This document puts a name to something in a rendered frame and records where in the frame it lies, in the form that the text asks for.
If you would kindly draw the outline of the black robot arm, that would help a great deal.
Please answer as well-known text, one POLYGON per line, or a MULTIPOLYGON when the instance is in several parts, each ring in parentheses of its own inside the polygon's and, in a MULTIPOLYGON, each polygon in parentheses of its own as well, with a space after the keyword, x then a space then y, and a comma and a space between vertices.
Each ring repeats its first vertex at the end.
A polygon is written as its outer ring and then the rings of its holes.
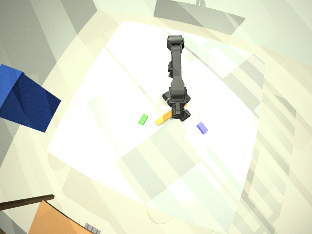
POLYGON ((172 103, 172 118, 184 117, 183 107, 191 98, 182 80, 181 54, 184 49, 182 35, 171 35, 167 38, 167 49, 171 51, 171 61, 168 64, 168 77, 173 78, 169 87, 169 103, 172 103))

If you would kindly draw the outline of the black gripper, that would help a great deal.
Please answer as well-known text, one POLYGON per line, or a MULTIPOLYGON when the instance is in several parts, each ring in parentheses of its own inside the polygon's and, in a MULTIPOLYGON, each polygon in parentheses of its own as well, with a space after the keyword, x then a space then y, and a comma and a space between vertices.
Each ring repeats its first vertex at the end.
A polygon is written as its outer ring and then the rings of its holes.
MULTIPOLYGON (((164 98, 164 100, 166 101, 169 98, 169 91, 165 92, 162 97, 164 98)), ((167 100, 167 104, 172 107, 172 103, 169 103, 169 99, 167 100)), ((190 112, 187 109, 183 108, 183 114, 184 117, 181 118, 180 120, 183 122, 184 120, 186 120, 187 118, 189 118, 191 116, 190 112)))

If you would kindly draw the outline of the green rectangular bar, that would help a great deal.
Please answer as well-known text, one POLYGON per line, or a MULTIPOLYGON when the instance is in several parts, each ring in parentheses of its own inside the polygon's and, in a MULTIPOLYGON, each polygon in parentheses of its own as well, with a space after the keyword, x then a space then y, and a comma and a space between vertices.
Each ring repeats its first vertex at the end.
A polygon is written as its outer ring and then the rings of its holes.
POLYGON ((147 118, 148 118, 148 116, 143 114, 138 123, 143 126, 145 121, 147 120, 147 118))

